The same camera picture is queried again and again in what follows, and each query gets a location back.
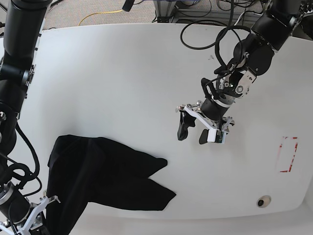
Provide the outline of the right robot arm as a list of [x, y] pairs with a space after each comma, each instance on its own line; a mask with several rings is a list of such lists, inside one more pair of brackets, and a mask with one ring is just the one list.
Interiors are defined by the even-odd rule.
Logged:
[[[40, 163], [34, 147], [18, 124], [27, 90], [34, 75], [34, 55], [40, 41], [49, 0], [11, 0], [4, 26], [4, 55], [0, 61], [0, 211], [7, 222], [0, 229], [9, 235], [47, 235], [44, 209], [57, 196], [44, 196], [39, 204], [30, 203], [24, 186], [39, 180]], [[35, 163], [31, 171], [8, 155], [20, 135], [29, 147]]]

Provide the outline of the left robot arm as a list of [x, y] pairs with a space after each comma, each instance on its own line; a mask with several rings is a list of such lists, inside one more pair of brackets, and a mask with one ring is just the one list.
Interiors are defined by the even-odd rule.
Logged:
[[[251, 28], [229, 22], [212, 44], [220, 63], [214, 71], [217, 77], [213, 80], [201, 79], [205, 100], [176, 108], [180, 114], [178, 140], [185, 140], [188, 129], [195, 127], [196, 120], [199, 120], [205, 126], [200, 144], [224, 143], [229, 126], [235, 124], [232, 117], [225, 116], [226, 112], [237, 98], [249, 93], [258, 76], [269, 70], [274, 54], [292, 35], [305, 13], [312, 9], [311, 0], [271, 0]], [[238, 41], [232, 59], [225, 63], [220, 55], [220, 42], [227, 32], [237, 29], [247, 31], [248, 35]]]

